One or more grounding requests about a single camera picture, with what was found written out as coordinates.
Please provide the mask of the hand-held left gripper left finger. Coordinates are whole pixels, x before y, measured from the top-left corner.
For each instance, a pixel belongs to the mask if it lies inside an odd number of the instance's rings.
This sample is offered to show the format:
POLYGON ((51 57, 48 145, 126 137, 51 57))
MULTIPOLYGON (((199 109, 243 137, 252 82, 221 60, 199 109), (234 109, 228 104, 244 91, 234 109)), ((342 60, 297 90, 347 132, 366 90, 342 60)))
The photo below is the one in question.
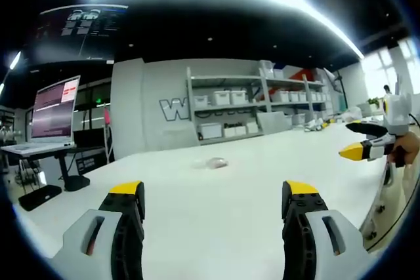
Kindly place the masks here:
POLYGON ((144 183, 113 187, 63 234, 52 258, 62 279, 142 279, 144 183))

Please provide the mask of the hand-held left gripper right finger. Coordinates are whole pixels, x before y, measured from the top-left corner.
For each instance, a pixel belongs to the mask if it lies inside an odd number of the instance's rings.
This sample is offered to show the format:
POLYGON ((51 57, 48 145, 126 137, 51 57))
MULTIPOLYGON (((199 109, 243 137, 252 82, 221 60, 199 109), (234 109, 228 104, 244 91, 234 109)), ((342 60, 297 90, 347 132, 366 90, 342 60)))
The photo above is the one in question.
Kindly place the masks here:
POLYGON ((363 279, 373 265, 359 229, 309 184, 283 183, 282 220, 284 279, 363 279))

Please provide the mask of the person's right hand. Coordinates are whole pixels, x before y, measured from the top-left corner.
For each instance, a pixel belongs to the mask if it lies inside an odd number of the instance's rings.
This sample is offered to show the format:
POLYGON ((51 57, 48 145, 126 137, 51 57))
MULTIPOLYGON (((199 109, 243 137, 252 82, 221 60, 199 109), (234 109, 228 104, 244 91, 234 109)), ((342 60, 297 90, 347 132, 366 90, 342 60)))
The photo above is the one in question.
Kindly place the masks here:
POLYGON ((387 161, 397 167, 412 165, 419 153, 419 137, 409 131, 403 136, 397 136, 392 151, 387 155, 387 161))

